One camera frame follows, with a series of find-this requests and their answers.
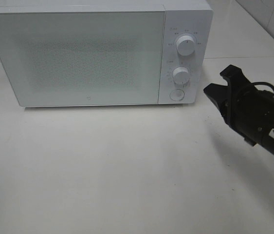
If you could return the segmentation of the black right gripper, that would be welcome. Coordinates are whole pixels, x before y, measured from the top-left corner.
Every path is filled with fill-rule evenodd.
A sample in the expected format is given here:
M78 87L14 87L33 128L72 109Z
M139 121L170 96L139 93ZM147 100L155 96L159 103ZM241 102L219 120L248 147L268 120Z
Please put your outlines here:
M266 143L274 128L274 92L259 90L234 65L220 72L227 86L215 83L204 88L204 94L220 111L225 123L251 145Z

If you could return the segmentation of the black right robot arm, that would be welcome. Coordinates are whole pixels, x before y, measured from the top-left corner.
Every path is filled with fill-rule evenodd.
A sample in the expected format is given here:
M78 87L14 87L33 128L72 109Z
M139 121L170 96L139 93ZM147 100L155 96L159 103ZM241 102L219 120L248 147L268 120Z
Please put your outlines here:
M260 145L274 155L274 86L250 82L242 70L227 66L220 76L226 85L211 83L203 90L224 122L250 145Z

